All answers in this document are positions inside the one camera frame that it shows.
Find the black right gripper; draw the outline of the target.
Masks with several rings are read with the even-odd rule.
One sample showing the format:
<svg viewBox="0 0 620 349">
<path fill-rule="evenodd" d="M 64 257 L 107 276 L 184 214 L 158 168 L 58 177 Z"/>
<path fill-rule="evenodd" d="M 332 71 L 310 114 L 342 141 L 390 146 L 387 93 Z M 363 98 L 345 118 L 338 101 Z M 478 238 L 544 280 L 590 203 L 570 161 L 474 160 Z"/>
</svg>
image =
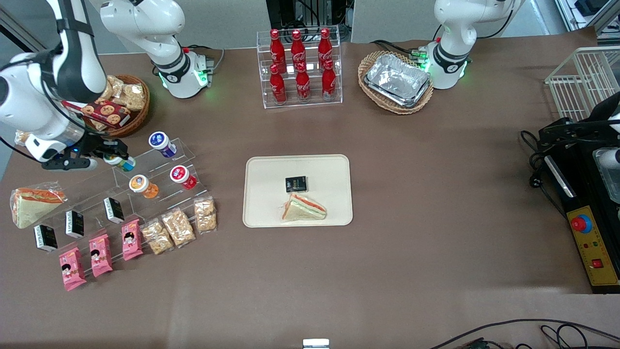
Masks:
<svg viewBox="0 0 620 349">
<path fill-rule="evenodd" d="M 111 150 L 103 151 L 101 147 Z M 129 154 L 123 151 L 127 149 L 127 145 L 119 139 L 105 140 L 99 135 L 84 133 L 78 142 L 70 146 L 70 158 L 128 157 Z"/>
</svg>

